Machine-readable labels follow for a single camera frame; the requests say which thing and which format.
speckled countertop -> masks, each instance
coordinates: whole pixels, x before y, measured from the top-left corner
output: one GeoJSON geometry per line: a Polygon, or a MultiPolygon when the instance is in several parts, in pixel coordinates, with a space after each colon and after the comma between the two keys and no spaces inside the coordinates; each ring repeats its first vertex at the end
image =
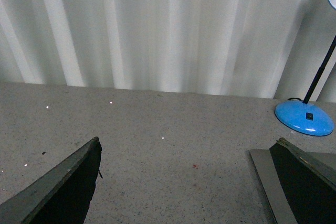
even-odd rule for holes
{"type": "MultiPolygon", "coordinates": [[[[0,83],[0,203],[98,136],[85,223],[272,223],[249,157],[285,137],[336,153],[335,133],[282,125],[274,99],[0,83]]],[[[336,121],[336,104],[319,103],[336,121]]]]}

gray table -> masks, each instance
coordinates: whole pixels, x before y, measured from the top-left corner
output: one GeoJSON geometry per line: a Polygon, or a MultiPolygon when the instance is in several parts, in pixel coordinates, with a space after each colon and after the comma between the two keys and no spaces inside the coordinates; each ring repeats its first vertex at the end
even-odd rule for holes
{"type": "MultiPolygon", "coordinates": [[[[0,203],[98,136],[103,179],[86,223],[272,223],[248,150],[284,137],[336,153],[335,133],[282,125],[279,102],[0,83],[0,203]]],[[[336,104],[319,106],[336,121],[336,104]]]]}

black object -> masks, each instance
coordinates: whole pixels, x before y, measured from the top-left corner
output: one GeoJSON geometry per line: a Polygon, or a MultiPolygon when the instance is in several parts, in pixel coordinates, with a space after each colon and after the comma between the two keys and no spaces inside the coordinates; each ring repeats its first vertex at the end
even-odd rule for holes
{"type": "Polygon", "coordinates": [[[326,65],[327,65],[327,63],[328,63],[328,61],[329,61],[329,59],[330,59],[330,57],[332,55],[332,52],[335,49],[335,46],[336,46],[336,36],[334,37],[334,40],[332,41],[332,43],[330,45],[330,48],[329,48],[329,50],[327,52],[327,55],[324,58],[324,60],[323,60],[323,62],[321,64],[319,70],[317,71],[317,73],[316,73],[316,75],[315,75],[315,77],[313,79],[313,82],[311,83],[311,85],[309,87],[309,90],[308,90],[308,92],[307,92],[307,94],[306,94],[306,96],[305,96],[305,98],[303,100],[303,103],[307,104],[309,102],[309,99],[310,99],[311,95],[313,94],[314,89],[315,89],[317,83],[319,82],[319,80],[320,80],[323,72],[324,72],[324,69],[326,68],[326,65]]]}
{"type": "Polygon", "coordinates": [[[1,224],[84,223],[101,159],[98,137],[0,205],[1,224]]]}
{"type": "Polygon", "coordinates": [[[297,223],[336,223],[336,171],[284,138],[270,153],[297,223]]]}

blue lamp base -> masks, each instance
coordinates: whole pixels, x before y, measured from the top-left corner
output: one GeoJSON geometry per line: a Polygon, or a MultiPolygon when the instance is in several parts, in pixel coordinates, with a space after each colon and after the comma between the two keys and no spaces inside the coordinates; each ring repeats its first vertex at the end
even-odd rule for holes
{"type": "Polygon", "coordinates": [[[281,103],[277,105],[275,115],[287,127],[311,136],[326,136],[334,129],[332,119],[322,109],[309,103],[281,103]]]}

desk lamp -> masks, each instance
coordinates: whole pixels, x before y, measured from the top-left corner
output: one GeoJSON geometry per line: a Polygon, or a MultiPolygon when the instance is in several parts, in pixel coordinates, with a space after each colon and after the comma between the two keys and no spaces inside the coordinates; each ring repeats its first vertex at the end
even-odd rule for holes
{"type": "MultiPolygon", "coordinates": [[[[328,0],[329,4],[336,9],[336,0],[328,0]]],[[[275,115],[287,127],[312,136],[326,136],[334,129],[332,119],[319,107],[308,103],[313,91],[320,80],[320,77],[336,46],[336,36],[317,71],[313,82],[303,101],[286,101],[277,105],[275,115]]]]}

